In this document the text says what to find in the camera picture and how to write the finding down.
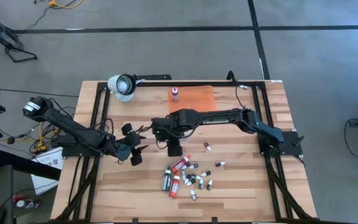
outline red object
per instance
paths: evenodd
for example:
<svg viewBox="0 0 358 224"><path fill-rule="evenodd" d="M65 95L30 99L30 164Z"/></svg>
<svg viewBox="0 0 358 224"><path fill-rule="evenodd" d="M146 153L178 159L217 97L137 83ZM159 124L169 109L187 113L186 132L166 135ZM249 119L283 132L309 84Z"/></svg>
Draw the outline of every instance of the red object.
<svg viewBox="0 0 358 224"><path fill-rule="evenodd" d="M179 160L178 162L176 162L172 167L172 172L178 172L178 170L180 170L181 167L183 167L191 158L191 155L187 155L185 157L183 157L181 160Z"/></svg>
<svg viewBox="0 0 358 224"><path fill-rule="evenodd" d="M180 180L179 176L177 175L173 176L173 183L172 183L171 191L169 191L169 196L171 197L177 196L178 188L179 188L179 180Z"/></svg>
<svg viewBox="0 0 358 224"><path fill-rule="evenodd" d="M20 200L24 200L25 199L25 195L13 195L13 203L16 203Z"/></svg>

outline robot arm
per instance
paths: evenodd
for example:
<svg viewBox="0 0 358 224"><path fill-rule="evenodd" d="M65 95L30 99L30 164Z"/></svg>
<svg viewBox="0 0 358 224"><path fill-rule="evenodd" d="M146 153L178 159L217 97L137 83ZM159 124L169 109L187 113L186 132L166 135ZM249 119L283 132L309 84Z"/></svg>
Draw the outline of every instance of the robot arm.
<svg viewBox="0 0 358 224"><path fill-rule="evenodd" d="M170 113L165 118L153 118L152 130L158 141L169 141L171 138L188 137L184 133L194 131L200 125L212 124L235 124L243 132L265 136L273 146L284 143L281 129L271 128L263 123L254 111L247 108L211 112L182 109Z"/></svg>
<svg viewBox="0 0 358 224"><path fill-rule="evenodd" d="M48 121L76 139L76 143L98 154L114 156L121 161L126 160L133 147L140 144L141 137L129 132L125 138L116 139L112 134L86 128L71 118L61 114L53 107L50 99L44 97L31 98L23 108L23 115L37 122Z"/></svg>

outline wooden table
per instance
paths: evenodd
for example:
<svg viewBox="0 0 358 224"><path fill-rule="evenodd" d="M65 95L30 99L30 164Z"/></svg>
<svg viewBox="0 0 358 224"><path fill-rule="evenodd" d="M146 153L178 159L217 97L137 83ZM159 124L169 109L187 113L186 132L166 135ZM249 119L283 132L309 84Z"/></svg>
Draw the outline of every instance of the wooden table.
<svg viewBox="0 0 358 224"><path fill-rule="evenodd" d="M97 83L87 81L81 87L75 121L84 126L90 125ZM293 122L283 83L266 81L266 87L274 125L291 130ZM108 118L114 121L114 134L121 138L121 127L125 123L132 123L133 128L137 129L140 125L149 126L153 117L166 116L167 88L139 87L134 99L128 103L120 103L114 96L110 97ZM234 87L214 86L213 90L217 110L239 107ZM243 105L255 109L251 89L239 88L238 95ZM102 96L97 122L100 120L103 99ZM262 112L265 113L262 97L259 100ZM210 222L211 217L217 217L220 222L275 220L265 162L259 153L256 134L243 133L232 124L197 128L194 135L181 144L183 153L191 154L191 162L200 165L198 169L188 172L212 172L212 175L204 178L204 184L213 179L213 189L200 190L197 184L187 187L181 180L175 199L160 188L164 170L178 158L168 157L166 149L156 147L151 130L143 135L147 139L142 141L142 145L150 146L142 153L141 165L132 167L129 160L119 165L117 159L111 156L103 156L101 159L92 222L131 222L133 218L139 218L140 222ZM212 146L212 152L205 150L205 141ZM293 156L282 156L282 160L289 191L305 211L315 217L303 164ZM57 217L68 203L76 161L77 158L69 158L64 163L51 218ZM226 164L215 167L217 161L225 161ZM190 197L190 189L195 189L197 194L195 202ZM281 213L285 217L282 195L277 191ZM81 205L80 218L85 214L85 202L83 200Z"/></svg>

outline concrete floor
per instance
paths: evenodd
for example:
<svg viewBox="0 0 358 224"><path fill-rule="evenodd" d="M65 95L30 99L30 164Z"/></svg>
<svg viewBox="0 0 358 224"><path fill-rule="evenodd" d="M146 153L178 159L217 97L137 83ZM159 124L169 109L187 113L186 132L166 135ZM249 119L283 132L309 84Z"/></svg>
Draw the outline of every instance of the concrete floor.
<svg viewBox="0 0 358 224"><path fill-rule="evenodd" d="M0 22L13 29L33 24L47 7L44 1L19 2L0 0ZM358 25L358 0L254 2L260 26ZM73 10L48 10L34 29L214 25L252 25L247 1L84 0ZM271 79L284 81L295 126L306 136L302 146L318 216L358 223L358 160L347 151L343 137L346 120L358 117L358 30L261 35ZM241 79L262 78L252 31L24 34L21 41L40 60L16 64L0 56L1 88L77 95L83 80L120 73L222 79L233 70ZM3 130L18 134L35 124L21 115L31 96L2 92L1 104L7 109L1 115ZM76 105L75 98L55 99L62 106ZM358 129L349 129L348 139L358 154ZM28 145L14 147L27 150ZM16 182L23 179L19 176ZM20 217L18 223L46 221L51 195L42 197L42 210Z"/></svg>

